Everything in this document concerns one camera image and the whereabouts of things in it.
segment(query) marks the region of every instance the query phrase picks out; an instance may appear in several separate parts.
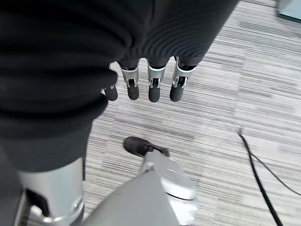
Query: floor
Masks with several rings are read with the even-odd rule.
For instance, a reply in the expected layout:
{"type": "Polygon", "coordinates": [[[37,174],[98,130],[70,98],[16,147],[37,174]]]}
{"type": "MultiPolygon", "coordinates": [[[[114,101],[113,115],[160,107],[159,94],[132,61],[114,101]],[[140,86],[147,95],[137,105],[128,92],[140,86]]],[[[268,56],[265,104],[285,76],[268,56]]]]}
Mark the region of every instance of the floor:
{"type": "MultiPolygon", "coordinates": [[[[197,184],[196,226],[275,225],[237,135],[243,127],[251,150],[301,192],[301,24],[276,17],[275,5],[275,0],[238,4],[178,103],[169,99],[173,59],[157,103],[148,100],[144,59],[136,101],[127,97],[120,69],[112,65],[119,73],[119,97],[94,122],[85,217],[137,175],[142,159],[128,154],[122,142],[138,136],[167,147],[197,184]]],[[[283,224],[301,226],[301,197],[258,162],[256,168],[283,224]]]]}

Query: power cord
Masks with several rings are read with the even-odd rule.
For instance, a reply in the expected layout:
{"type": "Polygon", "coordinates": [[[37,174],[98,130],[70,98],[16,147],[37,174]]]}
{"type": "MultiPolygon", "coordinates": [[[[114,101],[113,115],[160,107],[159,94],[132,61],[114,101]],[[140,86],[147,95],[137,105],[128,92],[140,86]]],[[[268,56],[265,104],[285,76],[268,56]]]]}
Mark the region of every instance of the power cord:
{"type": "Polygon", "coordinates": [[[294,192],[295,194],[297,195],[301,195],[299,192],[296,192],[295,190],[291,189],[288,185],[286,185],[263,161],[261,161],[255,154],[253,154],[251,151],[250,151],[250,148],[249,148],[249,145],[246,141],[246,139],[244,138],[244,136],[241,134],[241,129],[239,130],[238,132],[238,135],[240,136],[240,138],[242,139],[244,145],[245,145],[245,148],[246,150],[248,151],[248,155],[249,155],[249,160],[250,160],[250,164],[251,164],[251,167],[252,167],[252,171],[253,171],[253,174],[254,174],[254,177],[256,179],[256,182],[258,184],[258,187],[260,188],[260,191],[262,193],[262,196],[269,208],[269,211],[271,212],[277,226],[283,226],[281,220],[279,219],[276,211],[274,210],[274,207],[272,205],[272,203],[270,202],[269,200],[269,197],[267,195],[267,193],[265,192],[263,186],[262,186],[262,183],[261,181],[259,180],[259,177],[258,177],[258,174],[257,174],[257,171],[255,169],[255,166],[254,166],[254,163],[253,163],[253,160],[252,160],[252,156],[257,159],[258,162],[260,162],[281,184],[283,184],[283,186],[285,186],[287,189],[289,189],[290,191],[294,192]]]}

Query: black ribbed fabric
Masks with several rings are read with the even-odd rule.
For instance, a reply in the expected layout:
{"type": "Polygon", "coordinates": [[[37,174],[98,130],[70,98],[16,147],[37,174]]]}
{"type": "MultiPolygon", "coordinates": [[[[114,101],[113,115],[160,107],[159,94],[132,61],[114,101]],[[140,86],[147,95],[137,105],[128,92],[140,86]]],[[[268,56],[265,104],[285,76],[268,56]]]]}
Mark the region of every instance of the black ribbed fabric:
{"type": "Polygon", "coordinates": [[[0,148],[29,171],[84,156],[109,63],[203,57],[237,1],[1,1],[0,148]]]}

